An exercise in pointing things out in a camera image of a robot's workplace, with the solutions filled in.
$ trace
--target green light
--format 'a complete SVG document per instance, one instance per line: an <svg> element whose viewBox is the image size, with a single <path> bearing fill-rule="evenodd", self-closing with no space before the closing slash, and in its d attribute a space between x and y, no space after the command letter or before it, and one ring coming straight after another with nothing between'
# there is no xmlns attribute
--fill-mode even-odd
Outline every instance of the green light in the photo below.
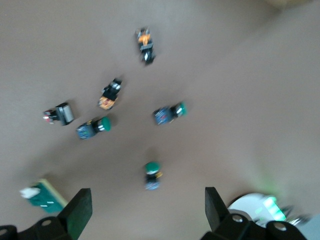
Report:
<svg viewBox="0 0 320 240"><path fill-rule="evenodd" d="M284 213L280 210L280 208L276 204L277 199L275 197L269 197L267 200L263 202L263 205L272 215L272 217L277 221L283 221L286 219Z"/></svg>

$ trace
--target screw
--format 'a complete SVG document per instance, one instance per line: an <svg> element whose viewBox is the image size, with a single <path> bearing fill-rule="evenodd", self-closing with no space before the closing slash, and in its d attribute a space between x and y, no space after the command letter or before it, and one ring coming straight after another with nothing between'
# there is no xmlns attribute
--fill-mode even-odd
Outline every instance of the screw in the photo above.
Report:
<svg viewBox="0 0 320 240"><path fill-rule="evenodd" d="M232 216L233 221L237 222L237 223L242 223L244 220L242 219L241 216L239 215L233 215Z"/></svg>
<svg viewBox="0 0 320 240"><path fill-rule="evenodd" d="M274 227L276 229L278 229L280 231L286 231L287 230L286 226L281 222L275 222L273 225L274 225Z"/></svg>

